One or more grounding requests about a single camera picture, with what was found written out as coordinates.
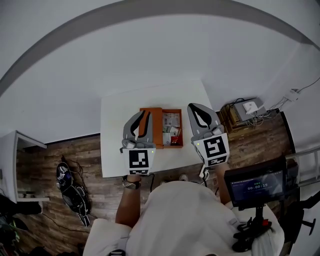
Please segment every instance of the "person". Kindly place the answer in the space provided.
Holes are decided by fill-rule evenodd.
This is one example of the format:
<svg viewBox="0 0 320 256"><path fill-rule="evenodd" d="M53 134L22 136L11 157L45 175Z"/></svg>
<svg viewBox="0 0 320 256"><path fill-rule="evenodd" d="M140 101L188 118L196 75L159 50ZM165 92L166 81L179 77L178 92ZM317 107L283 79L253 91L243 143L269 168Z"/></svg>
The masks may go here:
<svg viewBox="0 0 320 256"><path fill-rule="evenodd" d="M138 175L128 175L115 223L96 219L84 256L231 256L279 255L284 233L267 206L263 216L272 227L243 253L232 250L237 226L255 216L255 209L233 208L224 180L229 166L216 166L220 201L207 187L194 182L172 181L158 186L140 214Z"/></svg>

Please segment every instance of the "white marker cube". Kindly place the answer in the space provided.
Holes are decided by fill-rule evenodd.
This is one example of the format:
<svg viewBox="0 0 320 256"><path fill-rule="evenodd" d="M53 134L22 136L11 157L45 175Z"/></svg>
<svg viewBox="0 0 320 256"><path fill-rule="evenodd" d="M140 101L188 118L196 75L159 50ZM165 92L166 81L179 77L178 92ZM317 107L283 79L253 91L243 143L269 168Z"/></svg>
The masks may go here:
<svg viewBox="0 0 320 256"><path fill-rule="evenodd" d="M215 166L228 161L229 143L226 133L214 135L193 142L195 151L206 167Z"/></svg>
<svg viewBox="0 0 320 256"><path fill-rule="evenodd" d="M123 148L124 166L128 175L145 175L151 170L156 148Z"/></svg>

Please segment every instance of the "person's left arm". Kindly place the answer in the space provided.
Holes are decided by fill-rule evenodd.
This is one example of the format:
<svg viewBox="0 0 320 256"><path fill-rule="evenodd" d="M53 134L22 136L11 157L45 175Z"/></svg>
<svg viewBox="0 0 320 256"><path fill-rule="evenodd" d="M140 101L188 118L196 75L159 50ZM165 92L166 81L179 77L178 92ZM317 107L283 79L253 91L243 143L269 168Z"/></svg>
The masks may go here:
<svg viewBox="0 0 320 256"><path fill-rule="evenodd" d="M139 175L128 175L128 182L138 182L141 180ZM136 225L140 218L140 188L124 188L122 198L116 212L115 223L123 224L131 228Z"/></svg>

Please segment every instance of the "white table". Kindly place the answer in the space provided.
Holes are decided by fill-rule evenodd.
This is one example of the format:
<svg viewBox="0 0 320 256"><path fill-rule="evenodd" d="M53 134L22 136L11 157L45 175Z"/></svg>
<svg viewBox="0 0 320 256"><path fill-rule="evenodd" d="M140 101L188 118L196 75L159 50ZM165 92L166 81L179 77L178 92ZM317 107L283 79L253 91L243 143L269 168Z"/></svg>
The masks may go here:
<svg viewBox="0 0 320 256"><path fill-rule="evenodd" d="M19 198L17 189L16 161L17 150L32 146L39 146L46 149L47 146L26 137L16 130L0 138L0 169L2 170L2 179L0 177L0 189L3 190L12 202L40 202L49 201L49 197L42 198Z"/></svg>
<svg viewBox="0 0 320 256"><path fill-rule="evenodd" d="M101 101L101 163L102 176L126 175L122 147L125 123L140 108L182 109L183 147L157 149L151 173L202 163L191 144L193 136L187 106L199 103L211 108L200 80L149 87L104 97Z"/></svg>

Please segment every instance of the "wooden box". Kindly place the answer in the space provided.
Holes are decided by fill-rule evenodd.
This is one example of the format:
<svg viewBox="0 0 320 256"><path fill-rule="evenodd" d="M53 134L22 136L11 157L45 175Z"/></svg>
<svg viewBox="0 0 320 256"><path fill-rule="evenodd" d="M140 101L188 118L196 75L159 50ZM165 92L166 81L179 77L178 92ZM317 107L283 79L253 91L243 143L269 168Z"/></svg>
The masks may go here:
<svg viewBox="0 0 320 256"><path fill-rule="evenodd" d="M153 123L153 143L155 143L155 148L162 149L181 149L184 146L183 139L183 124L182 124L182 112L181 109L162 109L161 107L143 107L140 111L145 110L146 112L152 113L152 123ZM164 145L163 142L163 113L179 113L180 116L180 134L177 140L179 145ZM145 130L147 115L145 114L140 122L139 135L142 135Z"/></svg>

